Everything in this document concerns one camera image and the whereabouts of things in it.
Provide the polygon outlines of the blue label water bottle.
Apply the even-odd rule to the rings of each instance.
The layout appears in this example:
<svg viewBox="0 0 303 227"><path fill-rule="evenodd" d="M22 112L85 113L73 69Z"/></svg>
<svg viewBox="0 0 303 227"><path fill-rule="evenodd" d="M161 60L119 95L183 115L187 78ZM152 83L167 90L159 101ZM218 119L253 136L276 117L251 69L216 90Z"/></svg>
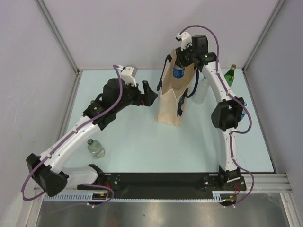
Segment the blue label water bottle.
<svg viewBox="0 0 303 227"><path fill-rule="evenodd" d="M184 76L185 68L180 67L177 64L173 66L173 77L176 79L180 79Z"/></svg>
<svg viewBox="0 0 303 227"><path fill-rule="evenodd" d="M240 119L240 121L245 117L246 114L247 114L247 113L246 113L245 109L243 108L243 109L242 109L242 113L241 113L241 119Z"/></svg>

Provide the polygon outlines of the green glass bottle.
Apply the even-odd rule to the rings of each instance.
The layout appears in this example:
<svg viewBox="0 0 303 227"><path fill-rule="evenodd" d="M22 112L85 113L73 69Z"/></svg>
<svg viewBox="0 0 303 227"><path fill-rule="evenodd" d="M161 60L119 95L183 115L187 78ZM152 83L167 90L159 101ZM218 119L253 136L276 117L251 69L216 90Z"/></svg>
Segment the green glass bottle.
<svg viewBox="0 0 303 227"><path fill-rule="evenodd" d="M235 64L232 64L230 66L230 69L225 73L224 77L227 81L228 85L231 87L234 82L234 74L237 66Z"/></svg>

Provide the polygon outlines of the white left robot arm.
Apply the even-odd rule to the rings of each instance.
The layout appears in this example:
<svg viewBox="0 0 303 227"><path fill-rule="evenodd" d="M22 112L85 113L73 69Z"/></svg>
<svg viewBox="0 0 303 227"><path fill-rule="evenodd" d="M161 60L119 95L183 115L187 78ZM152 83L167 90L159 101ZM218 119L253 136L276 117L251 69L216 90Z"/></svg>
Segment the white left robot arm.
<svg viewBox="0 0 303 227"><path fill-rule="evenodd" d="M48 196L59 194L66 186L89 184L99 189L104 185L103 172L94 164L80 168L64 166L82 144L105 129L122 109L129 105L153 104L157 93L151 90L146 80L142 83L143 92L138 86L126 84L118 78L110 79L69 133L41 155L30 154L27 157L28 169L33 173L32 179Z"/></svg>

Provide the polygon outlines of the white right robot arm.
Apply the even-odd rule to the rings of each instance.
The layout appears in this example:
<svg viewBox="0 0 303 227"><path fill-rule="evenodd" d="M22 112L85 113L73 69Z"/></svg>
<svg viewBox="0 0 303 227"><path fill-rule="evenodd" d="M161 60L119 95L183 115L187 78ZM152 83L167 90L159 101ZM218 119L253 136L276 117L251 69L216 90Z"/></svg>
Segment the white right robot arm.
<svg viewBox="0 0 303 227"><path fill-rule="evenodd" d="M176 36L181 46L176 49L176 63L180 67L194 65L208 80L217 106L211 114L213 126L218 130L223 160L219 166L218 184L231 189L240 180L241 171L236 163L235 136L233 132L241 120L244 100L235 96L222 74L218 55L208 51L205 35L191 36L183 32Z"/></svg>

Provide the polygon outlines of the clear unlabelled water bottle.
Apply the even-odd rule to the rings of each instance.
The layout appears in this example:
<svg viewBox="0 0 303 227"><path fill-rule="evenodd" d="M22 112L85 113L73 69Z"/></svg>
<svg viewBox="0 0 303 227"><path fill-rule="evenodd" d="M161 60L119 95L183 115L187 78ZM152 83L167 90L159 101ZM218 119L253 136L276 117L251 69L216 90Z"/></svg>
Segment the clear unlabelled water bottle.
<svg viewBox="0 0 303 227"><path fill-rule="evenodd" d="M194 95L194 102L196 104L203 104L205 99L206 99L206 95L209 89L209 82L208 79L204 76L198 83L195 95Z"/></svg>

